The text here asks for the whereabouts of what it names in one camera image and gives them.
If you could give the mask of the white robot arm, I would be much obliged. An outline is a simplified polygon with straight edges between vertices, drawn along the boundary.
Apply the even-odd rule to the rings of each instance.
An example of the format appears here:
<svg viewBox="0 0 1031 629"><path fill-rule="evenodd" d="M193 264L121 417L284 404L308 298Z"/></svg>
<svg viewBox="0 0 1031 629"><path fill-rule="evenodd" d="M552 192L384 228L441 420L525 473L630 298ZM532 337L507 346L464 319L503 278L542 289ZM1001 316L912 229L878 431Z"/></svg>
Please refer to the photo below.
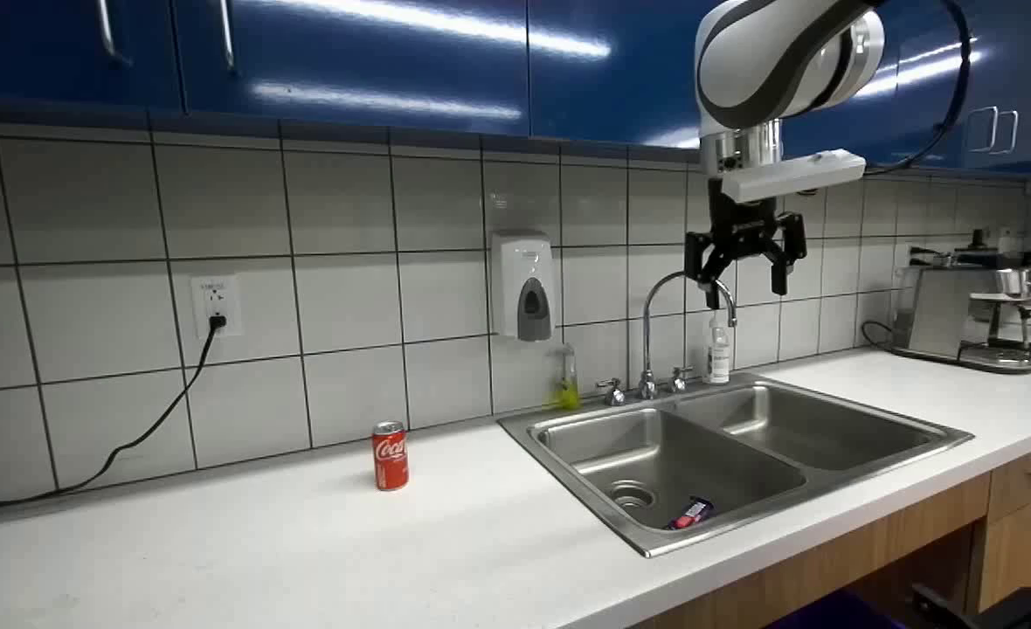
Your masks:
<svg viewBox="0 0 1031 629"><path fill-rule="evenodd" d="M850 102L879 67L878 0L721 0L695 28L690 97L708 178L708 229L683 239L683 277L721 305L731 262L764 255L787 289L807 255L803 220L778 196L850 186L865 161L842 147L783 153L783 122Z"/></svg>

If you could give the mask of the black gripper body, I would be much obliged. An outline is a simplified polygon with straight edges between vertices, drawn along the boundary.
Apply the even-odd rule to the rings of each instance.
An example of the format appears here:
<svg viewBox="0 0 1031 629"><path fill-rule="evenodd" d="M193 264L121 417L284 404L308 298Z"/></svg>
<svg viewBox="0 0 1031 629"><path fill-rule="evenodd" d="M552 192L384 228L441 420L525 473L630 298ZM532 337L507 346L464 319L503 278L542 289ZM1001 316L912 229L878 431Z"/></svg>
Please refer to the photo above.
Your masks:
<svg viewBox="0 0 1031 629"><path fill-rule="evenodd" d="M774 204L733 204L722 183L708 183L708 234L717 260L749 260L774 249Z"/></svg>

